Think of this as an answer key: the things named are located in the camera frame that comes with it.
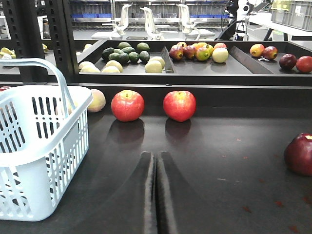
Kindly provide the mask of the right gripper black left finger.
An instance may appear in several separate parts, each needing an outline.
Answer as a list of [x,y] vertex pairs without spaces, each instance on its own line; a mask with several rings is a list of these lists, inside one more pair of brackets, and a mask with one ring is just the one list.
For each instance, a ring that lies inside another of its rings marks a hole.
[[155,157],[142,152],[130,177],[82,222],[81,234],[149,234]]

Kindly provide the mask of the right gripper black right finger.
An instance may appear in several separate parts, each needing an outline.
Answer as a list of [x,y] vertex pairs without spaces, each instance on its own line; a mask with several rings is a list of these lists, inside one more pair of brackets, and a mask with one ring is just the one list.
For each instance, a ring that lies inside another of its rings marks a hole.
[[191,187],[166,151],[156,158],[156,200],[161,234],[234,233],[234,223]]

